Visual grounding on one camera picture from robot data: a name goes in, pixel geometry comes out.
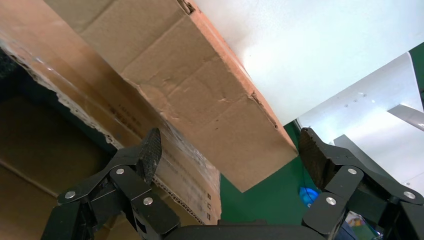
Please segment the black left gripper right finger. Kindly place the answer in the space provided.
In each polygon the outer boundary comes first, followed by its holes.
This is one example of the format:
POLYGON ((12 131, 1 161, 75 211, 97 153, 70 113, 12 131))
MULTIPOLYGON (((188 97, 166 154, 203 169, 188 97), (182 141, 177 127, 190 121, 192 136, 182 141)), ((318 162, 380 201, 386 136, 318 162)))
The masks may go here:
POLYGON ((327 144, 310 127, 300 131, 301 161, 320 194, 302 225, 333 240, 349 212, 381 230, 385 240, 424 237, 424 198, 367 168, 348 149, 327 144))

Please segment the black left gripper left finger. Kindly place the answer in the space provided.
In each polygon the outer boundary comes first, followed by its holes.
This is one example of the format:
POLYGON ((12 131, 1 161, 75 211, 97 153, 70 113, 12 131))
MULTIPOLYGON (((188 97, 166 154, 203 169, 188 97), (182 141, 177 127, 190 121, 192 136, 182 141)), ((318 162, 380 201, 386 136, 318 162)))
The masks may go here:
POLYGON ((119 149, 104 169, 61 193, 42 239, 92 240, 119 214, 141 239, 165 239, 181 221, 151 187, 161 156, 161 133, 154 127, 140 144, 119 149))

